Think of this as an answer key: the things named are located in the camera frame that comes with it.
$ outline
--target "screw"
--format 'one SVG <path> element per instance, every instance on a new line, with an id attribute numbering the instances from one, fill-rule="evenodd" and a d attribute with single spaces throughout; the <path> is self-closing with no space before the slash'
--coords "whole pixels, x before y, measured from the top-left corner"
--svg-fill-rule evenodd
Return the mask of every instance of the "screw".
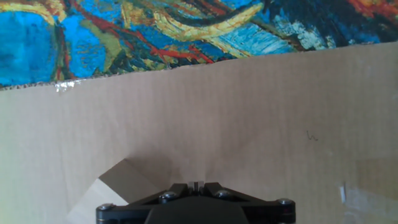
<path id="1" fill-rule="evenodd" d="M 227 190 L 219 190 L 216 192 L 216 197 L 219 197 L 219 198 L 226 198 L 229 196 L 230 196 L 230 193 Z"/>
<path id="2" fill-rule="evenodd" d="M 277 200 L 281 205 L 290 205 L 292 203 L 291 199 L 281 198 Z"/>
<path id="3" fill-rule="evenodd" d="M 161 199 L 172 199 L 175 198 L 177 194 L 175 192 L 164 192 L 160 197 Z"/>
<path id="4" fill-rule="evenodd" d="M 98 207 L 98 209 L 100 209 L 100 210 L 108 210 L 108 209 L 110 209 L 110 208 L 112 208 L 112 207 L 115 207 L 115 205 L 112 204 L 112 203 L 105 203 L 105 204 L 103 204 L 103 205 L 100 205 L 100 206 Z"/>

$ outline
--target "pen mark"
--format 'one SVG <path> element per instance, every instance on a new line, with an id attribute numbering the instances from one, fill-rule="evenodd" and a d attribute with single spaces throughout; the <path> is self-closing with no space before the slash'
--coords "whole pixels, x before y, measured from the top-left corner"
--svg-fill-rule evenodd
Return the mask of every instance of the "pen mark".
<path id="1" fill-rule="evenodd" d="M 317 139 L 315 136 L 310 136 L 310 133 L 307 131 L 307 137 L 308 137 L 308 140 L 315 140 L 315 141 L 317 141 L 317 140 L 319 140 L 319 139 Z"/>

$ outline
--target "tape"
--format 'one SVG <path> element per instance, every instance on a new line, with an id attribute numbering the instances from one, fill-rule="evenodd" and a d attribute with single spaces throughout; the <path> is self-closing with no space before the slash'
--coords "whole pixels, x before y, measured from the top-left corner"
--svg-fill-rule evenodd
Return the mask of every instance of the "tape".
<path id="1" fill-rule="evenodd" d="M 83 80 L 74 80 L 68 82 L 61 82 L 54 84 L 57 93 L 65 93 L 68 90 L 73 89 L 75 86 L 80 85 Z"/>
<path id="2" fill-rule="evenodd" d="M 398 201 L 356 188 L 343 187 L 347 208 L 398 221 Z"/>
<path id="3" fill-rule="evenodd" d="M 364 223 L 363 214 L 360 212 L 345 212 L 343 224 L 361 224 Z"/>

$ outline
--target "cardboard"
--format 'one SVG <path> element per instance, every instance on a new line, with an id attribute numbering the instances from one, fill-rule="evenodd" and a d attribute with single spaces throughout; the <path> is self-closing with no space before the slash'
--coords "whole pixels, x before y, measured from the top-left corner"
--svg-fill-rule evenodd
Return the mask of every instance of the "cardboard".
<path id="1" fill-rule="evenodd" d="M 160 192 L 151 182 L 123 159 L 90 186 L 67 215 L 70 224 L 96 223 L 95 209 L 104 203 L 127 205 Z"/>
<path id="2" fill-rule="evenodd" d="M 0 223 L 65 221 L 124 158 L 157 189 L 291 198 L 298 223 L 394 223 L 397 74 L 393 43 L 0 92 Z"/>

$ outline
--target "van gogh style painting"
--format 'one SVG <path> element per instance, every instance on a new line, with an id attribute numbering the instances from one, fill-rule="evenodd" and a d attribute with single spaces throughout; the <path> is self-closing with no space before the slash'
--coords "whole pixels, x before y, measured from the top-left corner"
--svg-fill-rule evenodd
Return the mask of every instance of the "van gogh style painting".
<path id="1" fill-rule="evenodd" d="M 0 87 L 398 39 L 398 0 L 0 0 Z"/>

